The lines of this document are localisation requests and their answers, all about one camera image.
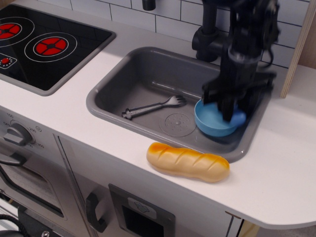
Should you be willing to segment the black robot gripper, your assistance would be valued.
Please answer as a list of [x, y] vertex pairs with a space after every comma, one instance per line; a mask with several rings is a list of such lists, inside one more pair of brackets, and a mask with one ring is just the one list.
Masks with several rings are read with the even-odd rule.
[[259, 59], [227, 49], [221, 58], [219, 76], [202, 87], [203, 103], [216, 102], [223, 120], [231, 121], [238, 100], [238, 108], [245, 113], [245, 123], [248, 123], [264, 93], [263, 88], [271, 87], [276, 77], [275, 72], [258, 67]]

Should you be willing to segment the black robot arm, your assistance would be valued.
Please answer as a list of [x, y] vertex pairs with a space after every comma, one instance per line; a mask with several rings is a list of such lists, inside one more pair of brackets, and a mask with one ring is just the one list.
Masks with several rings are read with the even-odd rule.
[[276, 0], [215, 0], [231, 9], [231, 28], [222, 47], [220, 74], [203, 85], [204, 104], [215, 102], [225, 121], [235, 107], [251, 114], [260, 93], [272, 88], [276, 74], [258, 67], [263, 51], [273, 60], [272, 44], [278, 39]]

